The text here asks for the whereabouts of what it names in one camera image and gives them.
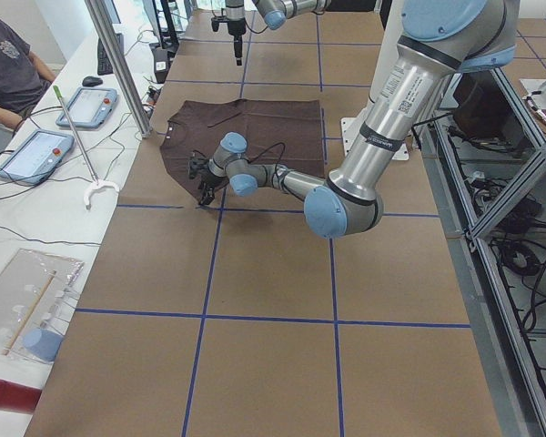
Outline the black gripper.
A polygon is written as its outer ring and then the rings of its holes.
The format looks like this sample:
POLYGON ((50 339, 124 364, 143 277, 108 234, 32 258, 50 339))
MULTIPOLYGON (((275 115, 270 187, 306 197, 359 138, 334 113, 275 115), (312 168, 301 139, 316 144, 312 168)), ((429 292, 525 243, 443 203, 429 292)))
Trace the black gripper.
POLYGON ((215 199, 215 189, 219 186, 219 176, 215 175, 208 167, 197 169, 200 177, 198 189, 201 192, 199 205, 211 204, 215 199))
POLYGON ((242 66, 242 36, 247 32, 247 22, 245 18, 230 18, 227 16, 213 16, 211 18, 211 26, 214 32, 217 32, 219 26, 225 24, 228 33, 233 37, 234 55, 237 66, 242 66))

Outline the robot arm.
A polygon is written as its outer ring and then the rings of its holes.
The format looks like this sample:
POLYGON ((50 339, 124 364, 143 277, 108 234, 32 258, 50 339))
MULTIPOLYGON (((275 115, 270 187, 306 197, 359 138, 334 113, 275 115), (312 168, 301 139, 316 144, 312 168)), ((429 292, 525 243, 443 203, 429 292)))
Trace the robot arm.
POLYGON ((321 179, 280 164, 254 164, 246 154, 247 141, 227 133, 212 157, 193 155, 188 161, 189 178, 200 179, 200 204, 210 204, 223 182, 241 197, 268 187, 301 199, 308 226, 322 238, 375 227, 383 214, 379 178, 440 81, 509 64, 519 12, 519 2, 502 0, 393 5, 387 24, 397 39, 398 58, 341 165, 321 179))
MULTIPOLYGON (((321 15, 327 12, 370 12, 379 1, 330 1, 330 0, 261 0, 252 1, 263 18, 266 27, 262 30, 278 30, 289 19, 304 14, 321 15)), ((227 27, 233 38, 236 64, 243 64, 243 35, 249 30, 244 1, 227 0, 217 13, 211 9, 211 27, 217 32, 220 25, 227 27)))

